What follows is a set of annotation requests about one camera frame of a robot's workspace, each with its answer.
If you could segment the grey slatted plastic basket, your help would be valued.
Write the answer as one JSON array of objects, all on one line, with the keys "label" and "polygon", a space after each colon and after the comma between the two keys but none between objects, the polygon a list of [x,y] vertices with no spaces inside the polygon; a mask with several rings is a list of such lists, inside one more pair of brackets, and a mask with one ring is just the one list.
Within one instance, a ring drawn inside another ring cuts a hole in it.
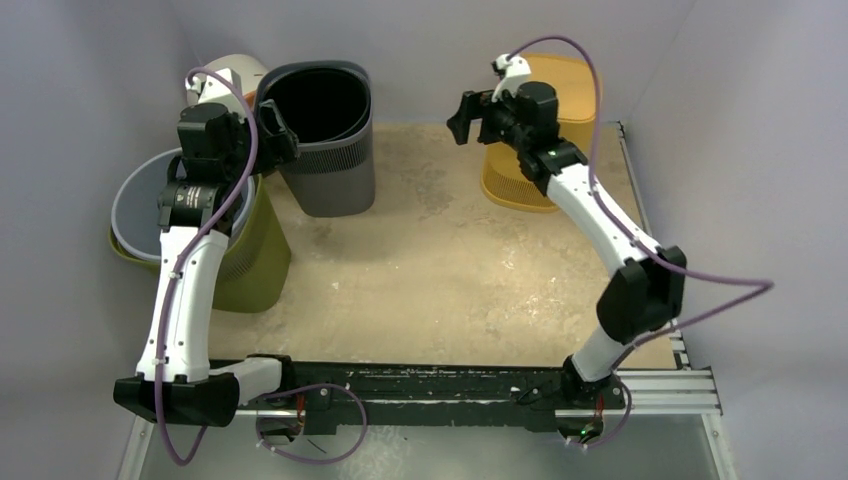
[{"label": "grey slatted plastic basket", "polygon": [[300,156],[278,170],[301,210],[312,217],[342,217],[367,211],[376,196],[373,156],[373,95],[371,79],[360,65],[344,60],[290,63],[270,70],[260,81],[256,99],[278,77],[310,67],[329,67],[359,74],[368,83],[371,106],[366,123],[354,135],[325,143],[302,144]]}]

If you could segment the yellow slatted plastic basket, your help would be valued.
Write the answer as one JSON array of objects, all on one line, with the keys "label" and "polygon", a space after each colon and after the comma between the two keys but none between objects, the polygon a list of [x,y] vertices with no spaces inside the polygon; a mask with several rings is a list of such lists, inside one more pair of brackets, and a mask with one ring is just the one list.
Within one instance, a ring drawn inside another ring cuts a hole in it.
[{"label": "yellow slatted plastic basket", "polygon": [[[591,146],[597,108],[589,66],[583,60],[547,53],[524,53],[532,81],[550,84],[558,97],[559,134],[583,153]],[[481,190],[496,205],[530,213],[552,213],[557,207],[525,179],[515,152],[502,144],[485,149]]]}]

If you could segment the black bucket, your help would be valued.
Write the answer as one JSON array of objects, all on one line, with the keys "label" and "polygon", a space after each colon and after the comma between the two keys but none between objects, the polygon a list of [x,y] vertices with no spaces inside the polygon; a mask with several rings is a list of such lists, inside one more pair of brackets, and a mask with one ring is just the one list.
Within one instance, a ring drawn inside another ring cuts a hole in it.
[{"label": "black bucket", "polygon": [[302,144],[346,139],[370,113],[368,83],[359,74],[329,67],[286,73],[263,92]]}]

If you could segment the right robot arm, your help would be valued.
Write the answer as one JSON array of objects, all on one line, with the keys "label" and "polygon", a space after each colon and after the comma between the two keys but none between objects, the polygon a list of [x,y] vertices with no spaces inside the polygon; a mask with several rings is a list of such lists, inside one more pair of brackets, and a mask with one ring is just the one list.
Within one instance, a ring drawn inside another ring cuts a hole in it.
[{"label": "right robot arm", "polygon": [[586,156],[559,132],[557,110],[555,89],[531,81],[501,98],[491,90],[464,92],[446,125],[459,145],[479,121],[479,143],[510,147],[524,177],[592,242],[609,273],[595,308],[599,325],[561,370],[564,399],[584,407],[610,384],[638,341],[679,315],[685,283],[680,271],[687,259],[680,248],[665,248],[640,233],[602,186],[590,181]]}]

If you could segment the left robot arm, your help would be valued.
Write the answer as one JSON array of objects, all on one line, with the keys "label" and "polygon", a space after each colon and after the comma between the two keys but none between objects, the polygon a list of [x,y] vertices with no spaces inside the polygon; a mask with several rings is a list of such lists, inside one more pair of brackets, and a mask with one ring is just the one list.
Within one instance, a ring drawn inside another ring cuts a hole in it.
[{"label": "left robot arm", "polygon": [[225,427],[256,397],[275,409],[297,399],[282,358],[257,354],[212,368],[208,340],[240,190],[296,160],[298,140],[272,100],[256,102],[246,118],[198,103],[181,112],[177,133],[157,198],[161,254],[150,333],[134,374],[115,381],[113,399],[150,422]]}]

